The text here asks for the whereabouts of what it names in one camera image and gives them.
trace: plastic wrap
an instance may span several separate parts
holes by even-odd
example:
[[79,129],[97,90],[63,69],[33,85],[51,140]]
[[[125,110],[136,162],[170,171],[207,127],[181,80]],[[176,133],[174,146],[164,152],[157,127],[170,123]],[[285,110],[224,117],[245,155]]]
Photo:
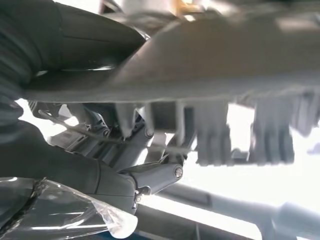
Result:
[[134,215],[63,184],[46,179],[31,183],[27,178],[0,178],[0,193],[23,193],[25,199],[29,194],[1,227],[1,240],[65,240],[105,231],[122,239],[132,234],[138,222]]

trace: white light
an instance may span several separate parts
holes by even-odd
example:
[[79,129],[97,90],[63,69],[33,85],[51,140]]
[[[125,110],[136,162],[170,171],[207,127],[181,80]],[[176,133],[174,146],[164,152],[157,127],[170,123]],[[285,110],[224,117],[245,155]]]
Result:
[[192,15],[184,15],[184,17],[189,22],[195,21],[195,18]]
[[49,214],[50,216],[54,216],[54,215],[80,215],[80,214],[83,214],[83,211],[79,211],[79,212],[67,212],[67,213],[51,213]]
[[17,181],[18,178],[17,177],[13,177],[13,178],[11,178],[11,179],[9,179],[9,180],[7,180],[7,181],[8,181],[8,182],[14,182],[14,181]]
[[61,230],[61,229],[90,229],[90,228],[103,228],[107,227],[106,224],[96,225],[76,225],[76,226],[33,226],[32,230]]
[[78,121],[78,119],[75,116],[72,116],[69,119],[66,119],[66,121],[64,121],[66,124],[70,125],[70,126],[76,126],[78,124],[79,124],[79,121]]
[[106,228],[106,224],[96,224],[96,225],[81,225],[81,226],[69,226],[66,229],[91,229],[91,228]]
[[185,219],[205,224],[250,239],[262,240],[260,231],[255,224],[183,204],[163,197],[152,195],[145,197],[141,204]]
[[198,139],[195,137],[191,144],[191,150],[194,151],[198,145]]

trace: dark gray part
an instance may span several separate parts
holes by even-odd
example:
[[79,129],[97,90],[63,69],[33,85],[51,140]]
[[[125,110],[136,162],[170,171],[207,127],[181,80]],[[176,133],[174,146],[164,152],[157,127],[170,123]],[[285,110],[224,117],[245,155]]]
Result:
[[[181,175],[177,176],[176,170],[180,169]],[[122,174],[133,177],[137,190],[147,188],[149,195],[156,194],[168,186],[176,183],[183,176],[183,167],[177,163],[159,164],[146,163],[124,169]]]
[[[109,78],[102,81],[103,76],[93,74],[93,84],[88,87],[60,75],[58,82],[34,82],[26,97],[48,102],[233,101],[237,96],[318,92],[319,26],[316,18],[301,19],[305,12],[298,11],[171,24]],[[313,27],[291,31],[282,28],[282,20]]]
[[[149,140],[149,138],[145,135],[145,128],[142,127],[139,131],[134,133],[128,141],[146,146]],[[118,149],[117,155],[112,159],[111,167],[115,172],[119,172],[134,166],[143,150],[134,146],[121,146],[121,148]]]
[[265,98],[255,104],[248,161],[262,166],[293,163],[294,152],[289,129],[293,115],[292,98]]
[[[48,178],[85,194],[104,195],[106,202],[110,196],[115,207],[133,213],[135,190],[133,180],[117,174],[103,162],[50,146],[38,129],[29,123],[19,121],[14,127],[15,135],[12,135],[11,127],[1,129],[0,152],[8,160],[2,165],[0,176]],[[114,200],[116,197],[128,200]]]
[[23,208],[31,196],[33,180],[29,178],[8,177],[10,185],[5,185],[5,178],[0,178],[0,229],[14,214]]

